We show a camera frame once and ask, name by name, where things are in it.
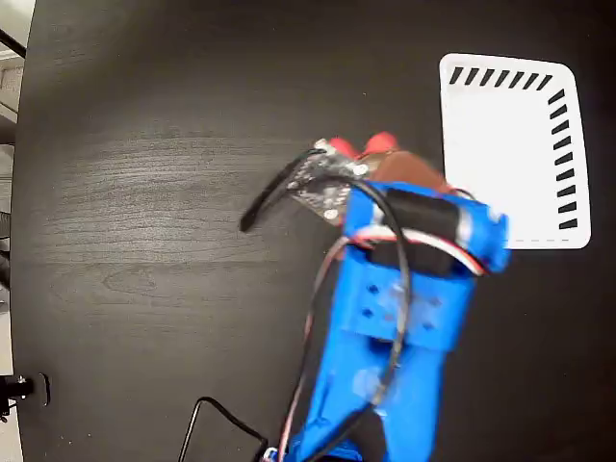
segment dark wood grain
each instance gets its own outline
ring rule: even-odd
[[[387,129],[442,167],[449,52],[576,74],[593,238],[481,281],[434,460],[605,460],[616,429],[613,7],[600,2],[39,1],[13,180],[15,369],[28,461],[168,461],[195,398],[275,438],[334,232],[252,196],[320,137]],[[247,460],[209,414],[191,460]]]

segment black object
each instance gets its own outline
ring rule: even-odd
[[[454,204],[437,197],[393,189],[388,190],[386,196],[403,228],[415,229],[455,242],[460,212]],[[451,273],[455,259],[447,253],[424,244],[405,242],[405,245],[413,270],[442,276]],[[368,259],[378,265],[397,266],[396,244],[376,243]]]
[[[9,405],[9,399],[25,399],[33,392],[34,382],[31,378],[0,376],[0,421],[5,424],[11,408],[16,406],[16,403]]]
[[[225,408],[222,404],[220,404],[218,401],[216,401],[214,398],[211,398],[211,397],[201,397],[194,404],[194,409],[191,414],[191,420],[189,421],[189,426],[186,430],[186,436],[184,437],[184,442],[182,443],[182,448],[180,449],[180,455],[178,457],[178,462],[184,462],[184,459],[186,458],[186,452],[189,448],[191,437],[193,436],[194,424],[196,423],[196,418],[199,415],[199,411],[201,410],[201,404],[203,404],[204,402],[212,404],[212,406],[217,411],[219,411],[219,413],[222,414],[227,421],[229,421],[231,424],[239,428],[244,433],[247,433],[253,438],[259,440],[260,442],[259,448],[257,449],[257,451],[255,452],[252,458],[252,462],[259,462],[259,460],[261,459],[261,456],[268,448],[268,439],[265,436],[262,436],[255,429],[248,426],[247,423],[244,423],[240,419],[235,417],[233,414],[231,414],[231,412],[227,408]]]
[[[22,58],[26,58],[26,47],[0,29],[0,43],[9,47]]]

